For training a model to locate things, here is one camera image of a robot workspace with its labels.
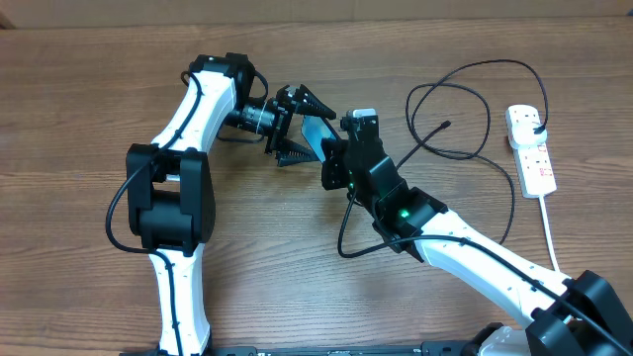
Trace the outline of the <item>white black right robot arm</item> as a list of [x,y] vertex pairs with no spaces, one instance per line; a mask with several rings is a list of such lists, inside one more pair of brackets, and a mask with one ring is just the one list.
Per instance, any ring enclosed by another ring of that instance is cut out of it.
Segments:
[[322,162],[323,186],[345,188],[384,239],[383,247],[459,278],[518,324],[493,326],[476,355],[629,355],[632,319],[611,285],[541,267],[477,232],[446,204],[409,187],[378,137],[372,110],[341,121],[348,137],[319,119],[303,129]]

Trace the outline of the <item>blue Galaxy smartphone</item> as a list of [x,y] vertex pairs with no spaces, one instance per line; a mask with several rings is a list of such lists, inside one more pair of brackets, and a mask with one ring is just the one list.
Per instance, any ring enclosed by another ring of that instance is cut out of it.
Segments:
[[305,115],[301,132],[321,163],[342,155],[342,139],[328,119]]

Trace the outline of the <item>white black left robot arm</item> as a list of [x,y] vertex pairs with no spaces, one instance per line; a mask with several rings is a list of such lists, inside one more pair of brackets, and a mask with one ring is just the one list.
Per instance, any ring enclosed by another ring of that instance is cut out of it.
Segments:
[[257,134],[279,165],[317,160],[286,134],[296,114],[333,119],[306,86],[285,86],[274,97],[250,94],[261,74],[248,57],[200,54],[181,78],[188,89],[168,126],[126,157],[129,224],[141,240],[158,283],[162,332],[153,354],[207,355],[202,256],[215,226],[216,202],[208,154],[224,126]]

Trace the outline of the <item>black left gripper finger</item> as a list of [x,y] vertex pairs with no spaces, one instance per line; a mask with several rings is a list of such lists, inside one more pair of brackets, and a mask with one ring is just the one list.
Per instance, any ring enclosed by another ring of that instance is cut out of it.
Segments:
[[317,155],[310,148],[286,138],[277,145],[276,159],[279,167],[318,161]]
[[308,87],[301,85],[295,92],[296,109],[300,115],[334,120],[336,113],[324,104]]

